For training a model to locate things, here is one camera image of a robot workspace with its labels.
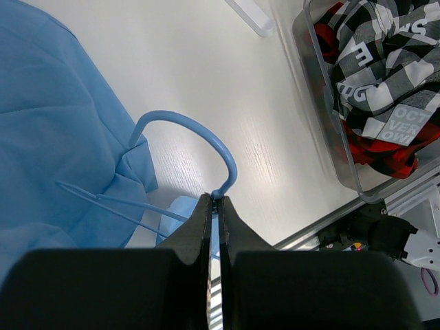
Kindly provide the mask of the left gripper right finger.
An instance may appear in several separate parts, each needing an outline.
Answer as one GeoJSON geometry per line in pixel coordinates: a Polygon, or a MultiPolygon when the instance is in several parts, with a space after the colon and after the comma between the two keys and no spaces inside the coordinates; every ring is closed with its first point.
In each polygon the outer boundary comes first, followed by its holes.
{"type": "Polygon", "coordinates": [[[280,251],[230,198],[218,202],[224,329],[423,329],[391,260],[375,252],[280,251]]]}

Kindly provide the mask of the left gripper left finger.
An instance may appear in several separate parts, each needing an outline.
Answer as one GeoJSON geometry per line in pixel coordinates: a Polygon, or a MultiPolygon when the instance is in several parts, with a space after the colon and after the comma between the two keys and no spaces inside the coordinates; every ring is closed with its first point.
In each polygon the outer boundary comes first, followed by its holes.
{"type": "Polygon", "coordinates": [[[2,329],[208,329],[213,200],[154,248],[35,250],[1,288],[2,329]]]}

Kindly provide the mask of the light blue shirt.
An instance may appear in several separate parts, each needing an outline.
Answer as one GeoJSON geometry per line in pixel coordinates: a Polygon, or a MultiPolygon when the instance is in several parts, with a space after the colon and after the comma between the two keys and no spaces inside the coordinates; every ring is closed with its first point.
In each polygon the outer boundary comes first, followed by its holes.
{"type": "Polygon", "coordinates": [[[122,248],[157,188],[148,142],[77,38],[1,2],[1,255],[122,248]]]}

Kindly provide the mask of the red black plaid shirt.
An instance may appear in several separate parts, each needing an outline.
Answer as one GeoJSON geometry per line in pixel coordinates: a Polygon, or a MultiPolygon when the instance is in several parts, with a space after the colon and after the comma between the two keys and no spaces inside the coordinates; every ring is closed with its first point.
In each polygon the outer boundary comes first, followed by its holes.
{"type": "MultiPolygon", "coordinates": [[[[329,69],[333,68],[339,55],[339,42],[335,29],[330,26],[330,19],[342,5],[342,2],[337,2],[314,25],[324,61],[329,69]]],[[[342,126],[355,163],[369,165],[377,172],[397,179],[405,179],[417,170],[418,159],[411,149],[389,142],[369,140],[356,135],[346,123],[342,126]]]]}

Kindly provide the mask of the black white plaid shirt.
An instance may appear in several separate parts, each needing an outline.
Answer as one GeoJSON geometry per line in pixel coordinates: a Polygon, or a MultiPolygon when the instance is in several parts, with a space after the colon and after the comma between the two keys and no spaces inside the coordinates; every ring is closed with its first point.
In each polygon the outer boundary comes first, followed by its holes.
{"type": "Polygon", "coordinates": [[[408,146],[439,108],[439,2],[346,1],[329,25],[340,117],[358,136],[408,146]]]}

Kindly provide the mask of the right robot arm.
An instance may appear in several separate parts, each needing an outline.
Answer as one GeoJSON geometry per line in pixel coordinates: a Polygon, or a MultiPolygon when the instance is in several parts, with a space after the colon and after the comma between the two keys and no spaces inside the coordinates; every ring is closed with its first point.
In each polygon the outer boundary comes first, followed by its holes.
{"type": "Polygon", "coordinates": [[[322,251],[380,252],[418,268],[439,271],[439,238],[401,217],[385,204],[364,205],[317,233],[322,251]]]}

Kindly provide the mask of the clear plastic bin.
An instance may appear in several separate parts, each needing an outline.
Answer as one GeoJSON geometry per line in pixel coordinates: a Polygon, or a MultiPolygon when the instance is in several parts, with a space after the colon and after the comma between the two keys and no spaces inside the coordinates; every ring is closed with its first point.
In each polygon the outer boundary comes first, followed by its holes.
{"type": "Polygon", "coordinates": [[[428,173],[438,172],[439,141],[417,153],[418,169],[408,179],[393,179],[353,161],[342,121],[333,110],[330,77],[314,31],[314,23],[334,4],[335,1],[303,1],[302,12],[295,18],[291,32],[336,176],[343,186],[354,190],[363,201],[374,204],[428,173]]]}

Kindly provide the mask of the white silver clothes rack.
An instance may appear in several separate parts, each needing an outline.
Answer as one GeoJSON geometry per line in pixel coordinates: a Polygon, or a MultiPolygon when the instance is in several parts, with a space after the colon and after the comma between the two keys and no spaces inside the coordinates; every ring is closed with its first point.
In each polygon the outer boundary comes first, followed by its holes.
{"type": "Polygon", "coordinates": [[[254,0],[225,0],[240,18],[260,37],[269,37],[276,31],[276,22],[254,0]]]}

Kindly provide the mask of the aluminium mounting rail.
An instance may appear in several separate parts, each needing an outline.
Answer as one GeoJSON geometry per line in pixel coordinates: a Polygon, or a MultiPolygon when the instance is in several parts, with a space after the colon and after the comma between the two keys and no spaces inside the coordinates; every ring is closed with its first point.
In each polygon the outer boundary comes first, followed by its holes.
{"type": "MultiPolygon", "coordinates": [[[[428,200],[432,217],[432,225],[429,228],[433,229],[435,234],[439,234],[438,166],[429,171],[424,170],[422,174],[411,179],[406,184],[402,181],[391,184],[384,192],[387,194],[384,199],[384,209],[390,211],[392,215],[403,215],[410,209],[428,200]]],[[[299,250],[302,246],[307,245],[309,241],[314,240],[319,231],[365,205],[364,201],[356,198],[297,233],[283,239],[274,247],[277,250],[299,250]]]]}

